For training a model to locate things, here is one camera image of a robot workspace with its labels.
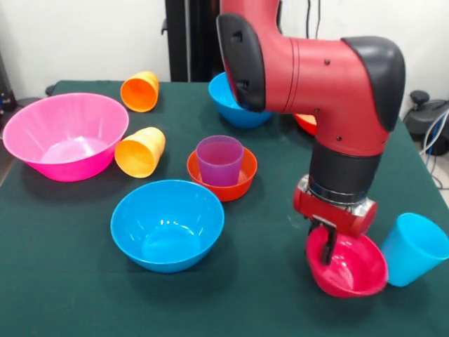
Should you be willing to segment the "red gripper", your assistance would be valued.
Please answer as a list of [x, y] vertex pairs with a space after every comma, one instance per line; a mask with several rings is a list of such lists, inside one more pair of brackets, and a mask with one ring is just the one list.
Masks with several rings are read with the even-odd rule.
[[[329, 225], [326, 227], [327, 240], [321, 250], [321, 264], [330, 265], [337, 242], [337, 231], [352, 237], [365, 234], [373, 224], [377, 204], [365, 198], [356, 205], [331, 204], [325, 199], [320, 199], [309, 186], [309, 176], [304, 175], [299, 180], [293, 196], [294, 209], [308, 220], [317, 220], [319, 223]], [[316, 221], [312, 221], [308, 234], [318, 227]]]

